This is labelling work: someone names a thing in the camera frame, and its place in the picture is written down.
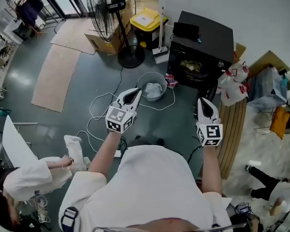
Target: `white shirt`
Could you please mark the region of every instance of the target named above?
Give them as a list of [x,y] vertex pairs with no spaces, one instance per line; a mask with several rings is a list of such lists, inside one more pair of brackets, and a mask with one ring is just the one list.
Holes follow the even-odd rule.
[[6,176],[3,188],[15,201],[27,201],[35,195],[43,195],[62,187],[72,177],[69,168],[49,170],[46,161],[60,161],[59,157],[47,157],[21,167]]
[[274,203],[277,199],[283,199],[280,205],[282,212],[290,211],[290,183],[279,182],[270,195],[269,202]]
[[181,218],[199,228],[230,225],[218,193],[202,194],[186,160],[162,146],[130,147],[109,183],[104,175],[77,172],[63,199],[59,225],[69,206],[78,209],[74,231],[127,227]]

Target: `black hair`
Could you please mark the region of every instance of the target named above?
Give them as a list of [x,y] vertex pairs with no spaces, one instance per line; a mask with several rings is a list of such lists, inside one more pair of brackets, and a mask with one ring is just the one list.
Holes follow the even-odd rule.
[[0,225],[7,230],[15,231],[10,218],[9,206],[6,197],[3,195],[3,183],[11,172],[17,168],[0,169]]

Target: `yellow bin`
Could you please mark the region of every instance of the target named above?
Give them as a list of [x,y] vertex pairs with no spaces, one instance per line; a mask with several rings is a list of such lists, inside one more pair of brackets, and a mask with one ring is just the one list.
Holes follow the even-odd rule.
[[[169,19],[164,17],[165,25]],[[160,15],[158,11],[144,8],[140,13],[130,18],[138,43],[149,50],[158,48],[160,32]]]

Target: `electric fan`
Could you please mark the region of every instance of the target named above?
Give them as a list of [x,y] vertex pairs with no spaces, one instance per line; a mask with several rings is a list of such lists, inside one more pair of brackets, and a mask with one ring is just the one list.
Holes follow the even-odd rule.
[[87,0],[89,16],[98,35],[109,42],[114,33],[114,16],[118,19],[126,46],[118,53],[118,62],[126,68],[139,66],[145,58],[144,50],[138,45],[129,45],[125,28],[120,17],[120,10],[126,7],[126,0]]

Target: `floor mat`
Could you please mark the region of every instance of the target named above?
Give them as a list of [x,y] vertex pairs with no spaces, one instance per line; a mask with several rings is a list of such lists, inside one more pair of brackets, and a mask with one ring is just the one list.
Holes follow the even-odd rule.
[[90,18],[68,19],[54,36],[51,44],[57,44],[94,54],[96,51],[84,35],[89,29],[94,29]]
[[80,51],[52,45],[42,66],[31,103],[62,112]]

